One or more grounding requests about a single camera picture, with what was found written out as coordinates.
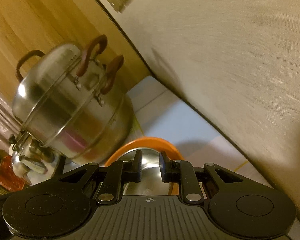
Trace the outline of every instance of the wood grain surface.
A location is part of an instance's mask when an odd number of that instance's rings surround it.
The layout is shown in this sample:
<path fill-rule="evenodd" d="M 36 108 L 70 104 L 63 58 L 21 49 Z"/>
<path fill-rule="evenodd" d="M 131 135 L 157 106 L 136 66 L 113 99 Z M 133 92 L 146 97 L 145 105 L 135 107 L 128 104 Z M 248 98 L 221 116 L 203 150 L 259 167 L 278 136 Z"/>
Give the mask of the wood grain surface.
<path fill-rule="evenodd" d="M 118 72 L 125 90 L 149 71 L 95 0 L 0 0 L 0 92 L 11 102 L 18 87 L 15 66 L 33 49 L 47 53 L 68 41 L 85 46 L 97 35 L 106 34 L 108 47 L 100 60 L 109 63 L 123 54 L 125 63 Z M 23 75 L 37 59 L 22 67 Z"/>

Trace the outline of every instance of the metal bowl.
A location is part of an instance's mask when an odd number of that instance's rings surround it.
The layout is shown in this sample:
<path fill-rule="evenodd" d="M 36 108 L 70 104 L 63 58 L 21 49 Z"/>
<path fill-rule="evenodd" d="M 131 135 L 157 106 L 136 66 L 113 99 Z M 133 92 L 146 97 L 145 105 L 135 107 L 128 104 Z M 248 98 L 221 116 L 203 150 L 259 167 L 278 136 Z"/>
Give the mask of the metal bowl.
<path fill-rule="evenodd" d="M 119 160 L 133 160 L 137 150 L 142 151 L 142 174 L 140 182 L 124 185 L 124 195 L 171 195 L 173 183 L 164 183 L 159 168 L 159 152 L 139 147 L 125 152 Z"/>

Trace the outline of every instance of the white wall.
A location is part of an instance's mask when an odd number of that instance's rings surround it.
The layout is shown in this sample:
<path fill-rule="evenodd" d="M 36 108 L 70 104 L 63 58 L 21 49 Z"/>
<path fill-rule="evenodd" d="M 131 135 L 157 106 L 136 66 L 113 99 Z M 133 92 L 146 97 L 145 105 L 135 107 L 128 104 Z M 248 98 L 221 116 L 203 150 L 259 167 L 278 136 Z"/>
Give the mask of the white wall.
<path fill-rule="evenodd" d="M 122 13 L 101 2 L 300 210 L 300 0 L 133 0 Z"/>

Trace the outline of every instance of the orange rim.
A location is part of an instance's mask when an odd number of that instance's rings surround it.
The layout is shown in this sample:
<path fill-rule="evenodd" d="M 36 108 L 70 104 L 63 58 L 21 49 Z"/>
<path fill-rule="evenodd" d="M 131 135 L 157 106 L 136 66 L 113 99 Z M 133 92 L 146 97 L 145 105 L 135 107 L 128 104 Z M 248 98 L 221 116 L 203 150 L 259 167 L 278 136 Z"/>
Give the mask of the orange rim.
<path fill-rule="evenodd" d="M 165 151 L 171 160 L 184 160 L 181 153 L 172 143 L 157 137 L 141 137 L 119 148 L 106 161 L 105 166 L 109 166 L 111 163 L 118 160 L 125 152 L 139 147 L 152 148 L 158 152 Z"/>

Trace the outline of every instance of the brown handle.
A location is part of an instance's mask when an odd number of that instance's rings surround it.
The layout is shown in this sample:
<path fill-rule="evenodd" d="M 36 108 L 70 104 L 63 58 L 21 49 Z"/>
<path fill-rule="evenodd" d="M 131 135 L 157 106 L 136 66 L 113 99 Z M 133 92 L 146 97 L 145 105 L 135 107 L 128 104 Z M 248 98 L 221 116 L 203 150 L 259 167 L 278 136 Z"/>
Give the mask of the brown handle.
<path fill-rule="evenodd" d="M 100 89 L 101 94 L 105 95 L 107 94 L 111 88 L 113 87 L 115 75 L 117 71 L 121 68 L 123 65 L 123 55 L 119 55 L 115 57 L 106 68 L 106 84 L 103 86 L 103 88 Z"/>
<path fill-rule="evenodd" d="M 33 56 L 39 56 L 43 57 L 44 53 L 41 50 L 31 50 L 27 54 L 25 54 L 18 62 L 17 67 L 16 67 L 16 77 L 21 82 L 23 80 L 23 76 L 20 74 L 20 68 L 21 66 L 31 57 Z"/>
<path fill-rule="evenodd" d="M 78 77 L 82 77 L 84 75 L 84 73 L 87 71 L 92 50 L 98 44 L 99 44 L 99 49 L 96 51 L 96 55 L 101 54 L 106 49 L 106 46 L 108 45 L 108 38 L 107 38 L 107 36 L 100 35 L 100 36 L 94 38 L 83 49 L 81 63 L 80 63 L 79 69 L 77 71 L 77 76 Z"/>

